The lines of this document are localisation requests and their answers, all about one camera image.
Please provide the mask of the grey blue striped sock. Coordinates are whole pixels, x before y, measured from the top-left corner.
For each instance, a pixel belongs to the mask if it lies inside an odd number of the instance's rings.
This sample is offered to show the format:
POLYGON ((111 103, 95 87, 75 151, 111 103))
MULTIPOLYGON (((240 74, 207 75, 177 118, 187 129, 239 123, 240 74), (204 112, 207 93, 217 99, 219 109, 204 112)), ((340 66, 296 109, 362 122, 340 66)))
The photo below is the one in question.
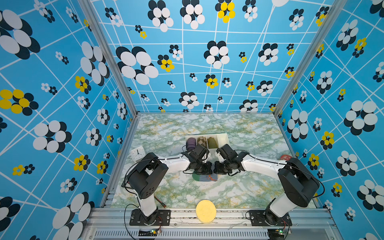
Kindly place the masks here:
POLYGON ((192 174, 192 177, 197 182, 216 182, 218 180, 217 174, 210 174, 210 175, 192 174))

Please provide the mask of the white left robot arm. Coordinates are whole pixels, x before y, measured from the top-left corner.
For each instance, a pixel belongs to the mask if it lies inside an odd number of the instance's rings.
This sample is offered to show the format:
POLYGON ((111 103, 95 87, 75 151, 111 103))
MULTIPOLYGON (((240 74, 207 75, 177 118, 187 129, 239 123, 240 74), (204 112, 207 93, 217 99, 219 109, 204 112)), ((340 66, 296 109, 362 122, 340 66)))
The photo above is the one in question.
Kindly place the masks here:
POLYGON ((208 161, 209 155, 209 150, 201 145, 171 157, 148 153, 127 170, 122 188, 136 195, 141 216, 152 221, 158 211, 154 192, 166 174, 193 171, 196 175, 210 175, 213 171, 212 163, 208 161))

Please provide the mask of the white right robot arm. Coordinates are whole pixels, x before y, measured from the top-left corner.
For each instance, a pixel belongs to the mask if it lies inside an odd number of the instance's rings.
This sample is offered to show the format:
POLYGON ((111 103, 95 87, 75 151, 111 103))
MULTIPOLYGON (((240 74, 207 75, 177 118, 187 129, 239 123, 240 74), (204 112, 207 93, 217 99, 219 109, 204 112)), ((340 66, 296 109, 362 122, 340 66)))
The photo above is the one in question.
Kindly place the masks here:
POLYGON ((246 151, 236 151, 228 144, 218 148, 216 153, 219 160, 215 162, 214 172, 218 175, 230 175, 233 171, 254 172, 280 181, 284 193, 274 198, 265 209, 270 225, 296 207, 306 208, 319 188, 324 186, 296 158, 283 161, 254 157, 246 151))

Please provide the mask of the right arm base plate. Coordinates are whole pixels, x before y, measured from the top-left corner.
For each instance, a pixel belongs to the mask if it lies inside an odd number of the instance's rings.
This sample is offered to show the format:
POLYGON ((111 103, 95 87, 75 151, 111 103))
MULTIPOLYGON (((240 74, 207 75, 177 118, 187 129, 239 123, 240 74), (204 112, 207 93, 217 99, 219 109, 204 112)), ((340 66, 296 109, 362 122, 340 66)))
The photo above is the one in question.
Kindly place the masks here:
POLYGON ((288 213, 279 218, 272 212, 250 210, 246 212, 246 219, 251 221, 254 227, 291 227, 293 225, 288 213))

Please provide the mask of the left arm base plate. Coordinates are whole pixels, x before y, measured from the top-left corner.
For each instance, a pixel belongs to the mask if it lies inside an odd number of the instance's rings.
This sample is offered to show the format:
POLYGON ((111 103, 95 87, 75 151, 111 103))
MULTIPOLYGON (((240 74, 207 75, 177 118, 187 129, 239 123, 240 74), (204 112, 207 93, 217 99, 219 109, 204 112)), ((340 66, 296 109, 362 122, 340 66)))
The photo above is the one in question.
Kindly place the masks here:
POLYGON ((155 210, 146 217, 140 209, 131 212, 130 226, 169 226, 171 210, 155 210))

